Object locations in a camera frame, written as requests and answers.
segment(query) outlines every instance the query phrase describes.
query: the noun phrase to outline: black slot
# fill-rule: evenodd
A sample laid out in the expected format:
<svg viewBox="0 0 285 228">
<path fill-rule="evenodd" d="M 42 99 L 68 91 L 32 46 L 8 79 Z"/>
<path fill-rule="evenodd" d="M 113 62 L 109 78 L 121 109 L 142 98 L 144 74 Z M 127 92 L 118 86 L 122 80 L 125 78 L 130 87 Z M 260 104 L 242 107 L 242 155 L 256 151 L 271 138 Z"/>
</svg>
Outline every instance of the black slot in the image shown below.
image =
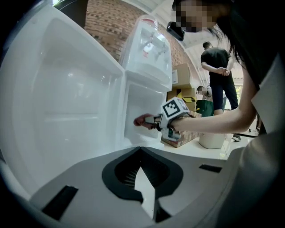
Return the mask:
<svg viewBox="0 0 285 228">
<path fill-rule="evenodd" d="M 102 180 L 117 197 L 142 203 L 141 192 L 134 189 L 140 167 L 155 188 L 156 199 L 173 194 L 183 178 L 183 170 L 175 162 L 147 148 L 136 147 L 108 163 L 102 171 Z"/>
<path fill-rule="evenodd" d="M 72 186 L 65 186 L 61 191 L 45 206 L 43 213 L 59 220 L 77 193 L 78 189 Z"/>
<path fill-rule="evenodd" d="M 204 170 L 208 170 L 211 172 L 215 172 L 215 173 L 219 173 L 222 170 L 222 167 L 210 166 L 210 165 L 205 165 L 205 164 L 201 165 L 199 168 L 204 169 Z"/>
<path fill-rule="evenodd" d="M 153 219 L 156 223 L 160 223 L 165 219 L 169 219 L 171 215 L 169 215 L 161 206 L 158 200 L 155 201 L 155 212 Z"/>
</svg>

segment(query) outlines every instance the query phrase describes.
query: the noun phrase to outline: red object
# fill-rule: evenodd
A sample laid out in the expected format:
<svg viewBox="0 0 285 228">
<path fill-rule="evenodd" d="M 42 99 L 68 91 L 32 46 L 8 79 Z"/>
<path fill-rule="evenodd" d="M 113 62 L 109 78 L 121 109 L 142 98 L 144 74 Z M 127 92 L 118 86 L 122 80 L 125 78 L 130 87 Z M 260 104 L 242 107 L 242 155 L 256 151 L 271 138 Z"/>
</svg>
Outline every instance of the red object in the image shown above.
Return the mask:
<svg viewBox="0 0 285 228">
<path fill-rule="evenodd" d="M 136 119 L 134 119 L 134 125 L 146 127 L 146 128 L 148 128 L 148 130 L 153 129 L 154 128 L 153 124 L 145 122 L 145 118 L 150 117 L 150 116 L 154 116 L 154 115 L 146 113 L 144 115 L 137 117 Z"/>
<path fill-rule="evenodd" d="M 144 18 L 144 19 L 141 19 L 141 21 L 151 22 L 152 24 L 154 24 L 154 25 L 155 25 L 155 21 L 154 21 L 154 20 L 152 20 L 152 19 Z"/>
</svg>

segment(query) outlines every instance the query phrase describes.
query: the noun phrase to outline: man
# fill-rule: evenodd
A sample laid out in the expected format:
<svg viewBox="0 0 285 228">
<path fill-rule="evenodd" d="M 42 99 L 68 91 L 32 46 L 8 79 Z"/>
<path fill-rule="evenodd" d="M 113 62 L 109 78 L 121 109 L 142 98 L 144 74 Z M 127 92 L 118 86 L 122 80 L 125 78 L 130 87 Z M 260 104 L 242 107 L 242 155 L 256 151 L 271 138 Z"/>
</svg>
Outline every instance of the man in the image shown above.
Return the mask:
<svg viewBox="0 0 285 228">
<path fill-rule="evenodd" d="M 238 107 L 235 84 L 232 79 L 233 58 L 225 49 L 214 48 L 207 41 L 203 43 L 205 51 L 201 55 L 203 69 L 210 73 L 210 86 L 214 103 L 214 115 L 223 113 L 223 93 L 230 101 L 232 110 Z M 240 136 L 234 135 L 234 140 L 240 141 Z"/>
<path fill-rule="evenodd" d="M 213 102 L 212 90 L 210 88 L 205 88 L 200 85 L 197 88 L 197 93 L 203 95 L 202 100 Z M 223 93 L 223 105 L 222 105 L 223 110 L 225 109 L 226 102 L 227 102 L 227 96 L 225 95 L 225 93 Z"/>
</svg>

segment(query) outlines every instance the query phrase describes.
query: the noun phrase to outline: person's arm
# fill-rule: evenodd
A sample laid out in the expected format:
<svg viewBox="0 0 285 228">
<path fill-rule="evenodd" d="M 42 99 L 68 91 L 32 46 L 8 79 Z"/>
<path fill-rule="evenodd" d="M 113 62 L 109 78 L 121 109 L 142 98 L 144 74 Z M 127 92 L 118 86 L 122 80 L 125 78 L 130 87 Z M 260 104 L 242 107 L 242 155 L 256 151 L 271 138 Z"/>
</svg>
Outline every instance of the person's arm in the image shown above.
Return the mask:
<svg viewBox="0 0 285 228">
<path fill-rule="evenodd" d="M 203 118 L 183 118 L 174 120 L 175 130 L 190 130 L 208 133 L 238 133 L 246 131 L 256 116 L 251 99 L 257 90 L 247 70 L 243 68 L 244 85 L 239 106 L 221 115 Z"/>
<path fill-rule="evenodd" d="M 228 57 L 228 65 L 227 65 L 227 68 L 226 68 L 223 75 L 229 76 L 229 74 L 233 68 L 233 58 L 230 56 L 230 54 L 226 50 L 224 50 L 224 52 L 225 52 L 225 55 Z"/>
<path fill-rule="evenodd" d="M 229 57 L 228 59 L 228 65 L 227 65 L 227 71 L 230 72 L 233 68 L 233 58 Z"/>
<path fill-rule="evenodd" d="M 216 68 L 216 67 L 208 65 L 206 62 L 202 62 L 201 66 L 203 69 L 208 70 L 213 73 L 223 74 L 225 72 L 223 67 Z"/>
</svg>

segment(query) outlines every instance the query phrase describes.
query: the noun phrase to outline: green bag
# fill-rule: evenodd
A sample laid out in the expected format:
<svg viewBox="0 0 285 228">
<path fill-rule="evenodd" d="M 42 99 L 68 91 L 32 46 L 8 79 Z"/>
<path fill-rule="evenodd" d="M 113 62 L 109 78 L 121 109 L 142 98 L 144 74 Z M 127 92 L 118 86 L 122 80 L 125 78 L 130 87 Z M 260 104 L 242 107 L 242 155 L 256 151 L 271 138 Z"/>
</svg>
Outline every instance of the green bag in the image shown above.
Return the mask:
<svg viewBox="0 0 285 228">
<path fill-rule="evenodd" d="M 227 98 L 223 98 L 223 111 L 226 106 Z M 198 100 L 196 102 L 196 112 L 202 114 L 202 117 L 214 115 L 214 103 L 207 100 Z"/>
</svg>

